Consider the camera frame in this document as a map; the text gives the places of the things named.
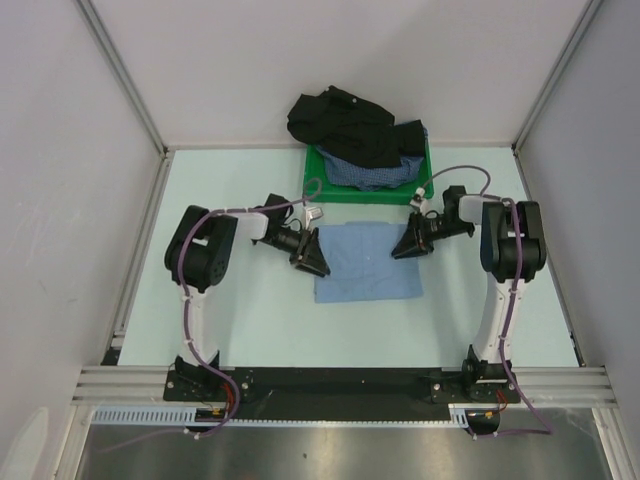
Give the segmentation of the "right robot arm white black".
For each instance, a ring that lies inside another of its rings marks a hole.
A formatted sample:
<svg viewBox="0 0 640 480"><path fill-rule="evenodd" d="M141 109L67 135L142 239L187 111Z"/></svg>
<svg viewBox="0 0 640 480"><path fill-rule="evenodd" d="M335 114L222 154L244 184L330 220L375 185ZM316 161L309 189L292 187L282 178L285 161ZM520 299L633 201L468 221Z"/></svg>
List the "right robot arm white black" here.
<svg viewBox="0 0 640 480"><path fill-rule="evenodd" d="M395 260L426 256L434 244L478 232L479 257L487 290L477 334L458 371L436 371L426 378L435 404L517 403L511 337L528 284L547 259L540 206L495 195L471 195L463 186L443 193L442 212L431 210L418 188L409 205L407 227L391 252Z"/></svg>

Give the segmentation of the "light blue long sleeve shirt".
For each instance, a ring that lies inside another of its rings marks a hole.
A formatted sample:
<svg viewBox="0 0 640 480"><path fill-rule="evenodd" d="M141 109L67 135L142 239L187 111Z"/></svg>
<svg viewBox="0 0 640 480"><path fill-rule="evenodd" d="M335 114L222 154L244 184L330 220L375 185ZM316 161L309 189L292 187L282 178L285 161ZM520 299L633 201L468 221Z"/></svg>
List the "light blue long sleeve shirt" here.
<svg viewBox="0 0 640 480"><path fill-rule="evenodd" d="M418 260L395 260L400 224L349 222L319 228L321 251L330 274L314 282L318 304L404 300L423 295Z"/></svg>

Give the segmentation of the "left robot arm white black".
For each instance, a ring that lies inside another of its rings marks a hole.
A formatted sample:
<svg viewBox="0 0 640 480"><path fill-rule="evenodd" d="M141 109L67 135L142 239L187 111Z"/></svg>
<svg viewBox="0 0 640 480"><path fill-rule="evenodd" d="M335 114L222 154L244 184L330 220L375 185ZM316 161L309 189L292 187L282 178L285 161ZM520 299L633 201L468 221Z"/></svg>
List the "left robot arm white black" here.
<svg viewBox="0 0 640 480"><path fill-rule="evenodd" d="M186 387L197 398L214 397L226 375L219 369L219 350L208 359L201 356L201 339L206 295L223 280L231 258L236 234L263 243L289 255L289 263L299 271L319 278L331 270L322 253L319 231L312 223L323 216L322 209L303 206L300 228L295 230L287 219L298 203L271 194L263 206L208 210L189 206L175 230L164 256L165 268L172 281L182 289L183 334L187 350L176 360L178 368L193 368L186 377Z"/></svg>

